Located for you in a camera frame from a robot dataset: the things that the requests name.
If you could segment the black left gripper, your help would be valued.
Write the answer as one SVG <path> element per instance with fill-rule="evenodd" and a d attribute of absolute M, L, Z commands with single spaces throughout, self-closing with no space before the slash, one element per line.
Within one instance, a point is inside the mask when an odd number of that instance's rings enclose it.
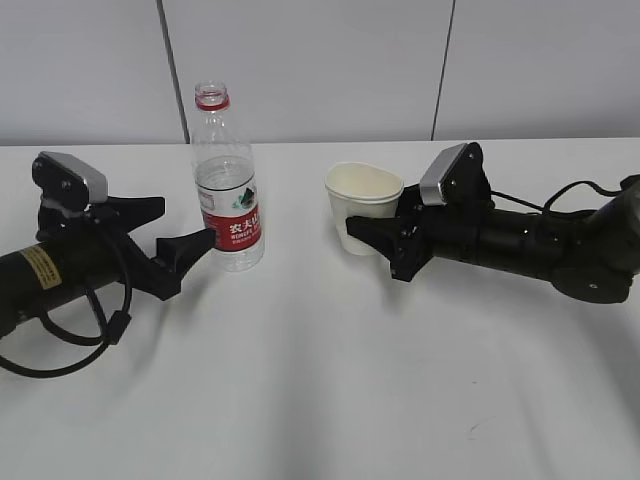
<path fill-rule="evenodd" d="M 147 257 L 130 237 L 139 227 L 165 214 L 164 197 L 109 197 L 83 212 L 71 213 L 41 205 L 40 242 L 61 248 L 75 276 L 114 275 L 131 289 L 162 300 L 180 291 L 174 273 L 189 270 L 215 246 L 215 232 L 205 228 L 189 235 L 156 240 L 155 259 Z"/>

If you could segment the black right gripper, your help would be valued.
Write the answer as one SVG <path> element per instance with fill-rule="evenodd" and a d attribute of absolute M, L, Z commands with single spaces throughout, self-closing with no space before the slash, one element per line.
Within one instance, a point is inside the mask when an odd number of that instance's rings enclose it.
<path fill-rule="evenodd" d="M 468 143 L 446 178 L 445 205 L 425 206 L 418 182 L 402 194 L 397 218 L 346 219 L 351 237 L 382 256 L 394 256 L 390 261 L 393 279 L 413 279 L 434 257 L 473 262 L 477 256 L 479 232 L 494 202 L 482 148 L 476 142 Z"/>

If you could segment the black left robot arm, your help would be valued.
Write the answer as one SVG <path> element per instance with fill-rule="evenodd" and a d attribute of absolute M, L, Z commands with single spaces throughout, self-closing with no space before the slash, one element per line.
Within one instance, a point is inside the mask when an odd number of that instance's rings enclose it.
<path fill-rule="evenodd" d="M 118 282 L 122 306 L 108 332 L 117 340 L 130 321 L 134 291 L 167 300 L 181 291 L 189 270 L 215 245 L 215 233 L 159 238 L 147 256 L 132 231 L 165 213 L 161 196 L 113 197 L 104 174 L 77 157 L 42 151 L 31 175 L 40 188 L 36 244 L 1 258 L 1 333 Z"/>

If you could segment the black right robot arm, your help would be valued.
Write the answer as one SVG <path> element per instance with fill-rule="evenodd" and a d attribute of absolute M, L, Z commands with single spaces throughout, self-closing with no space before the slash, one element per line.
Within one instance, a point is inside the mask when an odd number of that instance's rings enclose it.
<path fill-rule="evenodd" d="M 553 210 L 575 188 L 570 183 L 527 213 L 501 210 L 481 146 L 461 143 L 403 190 L 392 217 L 352 215 L 346 230 L 384 256 L 396 280 L 409 282 L 432 258 L 444 258 L 546 281 L 579 301 L 622 303 L 639 273 L 639 178 L 625 178 L 617 190 L 587 185 L 608 203 Z"/>

